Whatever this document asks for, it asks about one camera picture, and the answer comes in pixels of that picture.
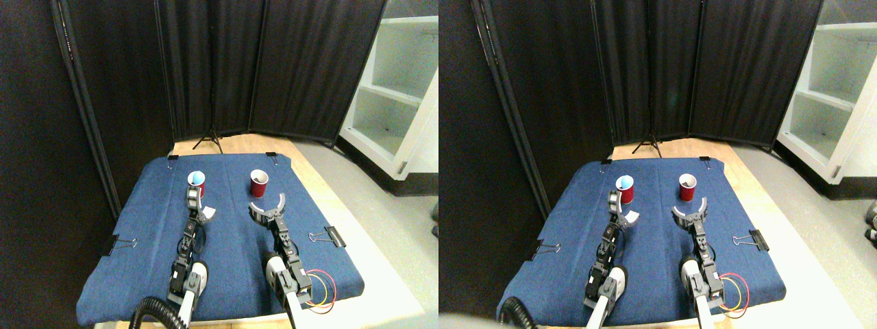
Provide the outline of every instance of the black curtain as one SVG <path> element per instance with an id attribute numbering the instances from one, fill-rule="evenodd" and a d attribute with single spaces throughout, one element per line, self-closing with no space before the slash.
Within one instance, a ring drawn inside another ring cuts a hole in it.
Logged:
<path id="1" fill-rule="evenodd" d="M 640 141 L 650 129 L 646 0 L 602 0 L 594 6 L 612 140 Z"/>
<path id="2" fill-rule="evenodd" d="M 109 172 L 122 206 L 140 171 L 173 146 L 155 9 L 149 2 L 62 2 Z"/>
<path id="3" fill-rule="evenodd" d="M 160 0 L 158 7 L 174 140 L 201 137 L 210 128 L 208 2 Z"/>
<path id="4" fill-rule="evenodd" d="M 691 135 L 774 143 L 821 2 L 707 2 Z"/>
<path id="5" fill-rule="evenodd" d="M 648 1 L 649 93 L 658 139 L 688 134 L 700 14 L 698 1 Z"/>
<path id="6" fill-rule="evenodd" d="M 550 210 L 576 170 L 612 152 L 590 6 L 489 1 L 485 13 L 494 25 L 488 49 L 500 53 L 511 117 Z"/>
<path id="7" fill-rule="evenodd" d="M 697 1 L 595 1 L 613 142 L 688 133 Z"/>
<path id="8" fill-rule="evenodd" d="M 264 1 L 211 1 L 216 127 L 243 132 L 250 120 Z"/>
<path id="9" fill-rule="evenodd" d="M 334 142 L 384 0 L 269 1 L 250 130 Z"/>
<path id="10" fill-rule="evenodd" d="M 441 2 L 438 308 L 493 318 L 542 227 L 467 0 Z"/>
<path id="11" fill-rule="evenodd" d="M 0 327 L 76 327 L 113 228 L 48 1 L 0 2 Z"/>

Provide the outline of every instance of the cup rim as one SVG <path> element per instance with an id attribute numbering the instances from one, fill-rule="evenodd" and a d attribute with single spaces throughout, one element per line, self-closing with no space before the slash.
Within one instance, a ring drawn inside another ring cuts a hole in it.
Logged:
<path id="1" fill-rule="evenodd" d="M 622 178 L 625 178 L 625 177 L 630 177 L 631 180 L 633 180 L 633 176 L 631 176 L 631 175 L 622 175 L 622 176 L 618 177 L 618 179 L 615 180 L 615 188 L 616 188 L 616 189 L 618 189 L 618 190 L 630 190 L 630 189 L 633 187 L 633 184 L 631 184 L 631 186 L 627 187 L 627 189 L 622 189 L 622 188 L 621 188 L 621 179 L 622 179 Z"/>
<path id="2" fill-rule="evenodd" d="M 189 178 L 187 178 L 187 180 L 189 181 L 189 185 L 201 186 L 201 185 L 195 185 L 195 183 L 192 182 L 192 176 L 195 175 L 195 173 L 201 173 L 201 170 L 195 170 L 195 171 L 189 173 Z"/>
<path id="3" fill-rule="evenodd" d="M 261 177 L 265 177 L 265 182 L 256 181 L 256 178 L 261 178 Z M 265 171 L 262 171 L 261 169 L 255 169 L 255 170 L 250 172 L 250 182 L 255 182 L 259 185 L 265 185 L 268 183 L 269 179 L 271 179 L 271 177 L 268 177 L 268 173 L 266 173 Z"/>
<path id="4" fill-rule="evenodd" d="M 689 182 L 691 184 L 689 186 L 685 186 L 683 185 L 684 182 Z M 693 189 L 695 186 L 697 186 L 697 177 L 688 173 L 682 174 L 679 176 L 679 186 L 685 189 Z"/>

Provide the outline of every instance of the tripod stand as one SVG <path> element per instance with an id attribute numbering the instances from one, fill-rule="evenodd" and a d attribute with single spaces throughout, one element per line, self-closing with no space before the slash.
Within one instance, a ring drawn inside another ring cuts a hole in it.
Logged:
<path id="1" fill-rule="evenodd" d="M 648 6 L 649 6 L 649 3 L 648 3 L 648 1 L 646 1 L 645 2 L 645 16 L 646 17 L 649 16 Z M 648 45 L 648 40 L 651 37 L 651 35 L 652 35 L 652 28 L 649 26 L 649 20 L 646 19 L 645 20 L 645 56 L 646 56 L 646 58 L 652 58 L 652 56 L 649 54 L 649 45 Z M 646 145 L 646 146 L 654 147 L 656 150 L 658 150 L 658 156 L 660 158 L 664 158 L 664 155 L 661 155 L 661 153 L 660 153 L 660 148 L 658 148 L 658 139 L 655 138 L 655 109 L 654 109 L 654 104 L 652 103 L 653 94 L 652 94 L 652 62 L 651 61 L 648 61 L 647 72 L 648 72 L 648 80 L 649 80 L 649 102 L 648 102 L 648 106 L 649 106 L 649 134 L 646 135 L 645 137 L 643 137 L 643 140 L 639 142 L 639 145 L 637 145 L 637 148 L 633 149 L 633 152 L 631 152 L 631 154 L 635 154 L 637 152 L 637 150 L 639 150 L 639 147 Z"/>
<path id="2" fill-rule="evenodd" d="M 213 22 L 213 19 L 212 19 L 213 10 L 211 9 L 211 7 L 212 7 L 212 5 L 208 4 L 207 17 L 211 22 L 210 23 L 210 30 L 209 30 L 210 37 L 207 39 L 209 44 L 210 44 L 210 129 L 208 129 L 207 132 L 204 133 L 204 136 L 201 137 L 201 140 L 198 140 L 198 142 L 192 147 L 192 149 L 194 150 L 195 147 L 198 147 L 198 145 L 201 144 L 201 142 L 207 140 L 207 141 L 211 141 L 213 143 L 216 143 L 217 147 L 219 147 L 219 152 L 221 154 L 224 154 L 225 152 L 222 152 L 222 146 L 219 145 L 219 140 L 222 139 L 222 136 L 220 136 L 217 133 L 216 125 L 214 125 L 214 120 L 216 119 L 216 102 L 217 101 L 216 101 L 216 91 L 213 88 L 213 83 L 216 81 L 214 74 L 213 74 L 213 54 L 215 54 L 216 51 L 213 49 L 213 41 L 212 41 L 213 40 L 213 23 L 212 23 Z"/>
<path id="3" fill-rule="evenodd" d="M 637 152 L 637 150 L 639 150 L 639 147 L 645 145 L 645 146 L 654 147 L 656 150 L 658 150 L 658 156 L 660 158 L 663 158 L 664 156 L 660 154 L 660 148 L 658 148 L 658 143 L 659 143 L 658 139 L 655 138 L 654 133 L 649 132 L 648 136 L 645 136 L 643 138 L 643 140 L 639 142 L 639 145 L 637 145 L 637 148 L 633 149 L 633 152 L 631 152 L 631 154 L 635 154 Z"/>
<path id="4" fill-rule="evenodd" d="M 201 137 L 201 140 L 198 140 L 198 142 L 192 147 L 192 149 L 194 150 L 195 147 L 198 147 L 198 145 L 201 144 L 201 142 L 203 142 L 203 141 L 211 141 L 211 142 L 216 143 L 216 145 L 219 147 L 219 152 L 221 154 L 224 154 L 224 152 L 222 152 L 222 146 L 219 145 L 220 139 L 222 139 L 222 136 L 220 136 L 217 133 L 217 128 L 213 124 L 210 124 L 210 130 L 208 130 L 207 132 L 204 133 L 204 136 Z"/>

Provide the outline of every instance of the blue fabric mat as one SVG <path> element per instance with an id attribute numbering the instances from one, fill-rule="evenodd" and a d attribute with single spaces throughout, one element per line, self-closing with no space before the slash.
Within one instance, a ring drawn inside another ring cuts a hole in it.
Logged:
<path id="1" fill-rule="evenodd" d="M 575 173 L 539 234 L 548 245 L 560 243 L 561 250 L 526 261 L 506 288 L 503 301 L 520 298 L 541 325 L 587 324 L 591 309 L 583 303 L 585 281 L 596 259 L 602 230 L 609 223 L 607 196 L 621 175 L 634 179 L 634 198 L 622 206 L 624 214 L 636 211 L 640 216 L 627 231 L 624 254 L 616 260 L 628 269 L 627 288 L 605 325 L 695 317 L 679 278 L 679 262 L 691 254 L 694 244 L 691 236 L 675 224 L 671 209 L 677 206 L 684 213 L 696 212 L 701 197 L 707 197 L 709 209 L 704 226 L 707 241 L 716 249 L 719 275 L 733 272 L 746 279 L 752 295 L 750 307 L 784 298 L 786 286 L 770 255 L 756 246 L 733 244 L 732 236 L 746 236 L 755 227 L 724 176 L 724 164 L 713 159 L 709 166 L 711 169 L 696 158 L 586 164 Z M 685 173 L 697 178 L 695 199 L 690 203 L 679 199 L 678 180 Z M 741 284 L 740 288 L 745 295 L 745 287 Z M 731 306 L 739 299 L 729 283 L 725 284 L 725 296 L 725 303 Z"/>
<path id="2" fill-rule="evenodd" d="M 186 179 L 195 170 L 201 170 L 207 178 L 203 205 L 215 208 L 217 213 L 205 226 L 207 243 L 196 255 L 196 260 L 207 263 L 209 272 L 193 320 L 283 312 L 267 286 L 262 268 L 262 255 L 273 251 L 274 238 L 268 229 L 250 219 L 247 208 L 254 201 L 262 209 L 274 209 L 280 193 L 286 193 L 283 218 L 299 247 L 304 268 L 319 268 L 332 275 L 339 300 L 361 295 L 365 283 L 347 251 L 331 242 L 308 240 L 308 232 L 325 232 L 324 226 L 329 223 L 289 167 L 289 158 L 278 155 L 277 161 L 275 166 L 265 154 L 210 154 L 181 156 L 172 169 L 168 169 L 165 158 L 146 165 L 114 231 L 120 239 L 136 238 L 138 245 L 113 251 L 112 256 L 103 257 L 97 264 L 76 303 L 79 324 L 128 320 L 141 298 L 167 297 L 170 266 L 176 259 L 176 244 L 189 214 Z M 262 199 L 249 194 L 250 171 L 254 169 L 268 173 Z M 317 280 L 313 284 L 314 299 L 322 300 L 322 284 Z"/>

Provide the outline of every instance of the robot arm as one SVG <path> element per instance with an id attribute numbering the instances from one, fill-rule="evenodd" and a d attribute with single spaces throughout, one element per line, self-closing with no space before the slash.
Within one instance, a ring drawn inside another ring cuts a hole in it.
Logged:
<path id="1" fill-rule="evenodd" d="M 697 212 L 686 215 L 673 207 L 673 215 L 676 224 L 688 231 L 695 243 L 695 257 L 686 257 L 680 265 L 682 285 L 692 299 L 701 328 L 712 328 L 709 309 L 724 303 L 724 284 L 716 272 L 716 262 L 709 254 L 707 234 L 703 229 L 707 220 L 707 198 L 701 200 Z"/>
<path id="2" fill-rule="evenodd" d="M 186 222 L 186 228 L 183 230 L 182 239 L 177 247 L 177 256 L 173 264 L 171 264 L 170 288 L 168 289 L 168 299 L 182 304 L 186 296 L 187 280 L 189 273 L 192 271 L 193 251 L 195 240 L 198 235 L 198 226 L 203 227 L 213 219 L 216 210 L 210 207 L 201 206 L 201 188 L 197 186 L 189 186 L 186 190 L 186 205 L 189 207 L 189 219 Z"/>
<path id="3" fill-rule="evenodd" d="M 622 266 L 615 267 L 613 260 L 621 232 L 636 224 L 639 218 L 635 211 L 622 215 L 621 193 L 617 190 L 609 193 L 609 213 L 610 222 L 603 231 L 602 241 L 597 247 L 597 259 L 585 285 L 585 305 L 594 309 L 588 327 L 602 325 L 612 313 L 616 300 L 624 292 L 627 272 Z"/>
<path id="4" fill-rule="evenodd" d="M 283 220 L 286 196 L 280 194 L 280 203 L 270 211 L 262 210 L 250 203 L 250 217 L 257 224 L 265 226 L 275 238 L 275 252 L 266 259 L 265 278 L 275 292 L 277 300 L 287 310 L 289 322 L 293 322 L 292 311 L 300 310 L 301 304 L 311 299 L 310 277 L 304 272 L 298 250 L 289 238 L 289 229 Z"/>
<path id="5" fill-rule="evenodd" d="M 609 272 L 606 281 L 600 286 L 600 297 L 591 312 L 591 318 L 588 319 L 588 329 L 597 329 L 602 326 L 615 308 L 615 302 L 624 293 L 624 287 L 627 281 L 627 269 L 618 265 Z"/>

